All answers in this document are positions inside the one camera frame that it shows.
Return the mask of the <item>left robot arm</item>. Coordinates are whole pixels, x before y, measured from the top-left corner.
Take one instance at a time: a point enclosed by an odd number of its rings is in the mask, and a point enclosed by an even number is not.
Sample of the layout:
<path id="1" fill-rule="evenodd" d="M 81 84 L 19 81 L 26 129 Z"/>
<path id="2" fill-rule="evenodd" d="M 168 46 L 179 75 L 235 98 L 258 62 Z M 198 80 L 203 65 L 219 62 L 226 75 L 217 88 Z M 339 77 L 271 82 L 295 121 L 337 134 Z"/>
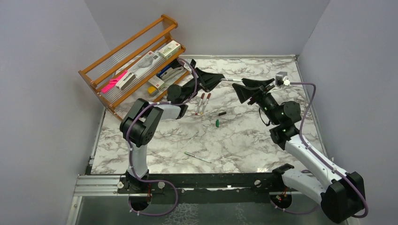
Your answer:
<path id="1" fill-rule="evenodd" d="M 197 96 L 200 90 L 210 92 L 225 78 L 222 74 L 194 68 L 184 59 L 178 58 L 177 61 L 193 78 L 184 85 L 170 85 L 165 102 L 151 103 L 142 98 L 137 99 L 120 124 L 120 131 L 129 147 L 127 173 L 132 176 L 129 185 L 138 193 L 147 188 L 147 145 L 153 138 L 159 122 L 182 118 L 188 109 L 187 103 Z"/>

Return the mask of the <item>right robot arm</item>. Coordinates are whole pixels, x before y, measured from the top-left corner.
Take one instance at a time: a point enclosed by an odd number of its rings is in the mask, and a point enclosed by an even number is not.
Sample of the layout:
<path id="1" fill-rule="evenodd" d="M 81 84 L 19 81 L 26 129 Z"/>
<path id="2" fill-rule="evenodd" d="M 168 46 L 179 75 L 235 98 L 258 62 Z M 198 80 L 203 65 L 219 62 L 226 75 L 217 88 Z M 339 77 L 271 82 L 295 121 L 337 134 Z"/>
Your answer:
<path id="1" fill-rule="evenodd" d="M 259 110 L 269 119 L 272 141 L 281 149 L 298 159 L 312 174 L 308 176 L 291 165 L 284 165 L 273 172 L 271 186 L 278 191 L 293 188 L 320 205 L 324 214 L 334 223 L 341 223 L 350 217 L 364 218 L 369 213 L 364 180 L 357 172 L 349 173 L 321 154 L 304 137 L 304 124 L 300 104 L 295 101 L 278 103 L 271 94 L 276 85 L 289 86 L 290 82 L 276 82 L 274 79 L 257 81 L 242 79 L 241 84 L 232 87 L 240 103 L 257 104 Z"/>

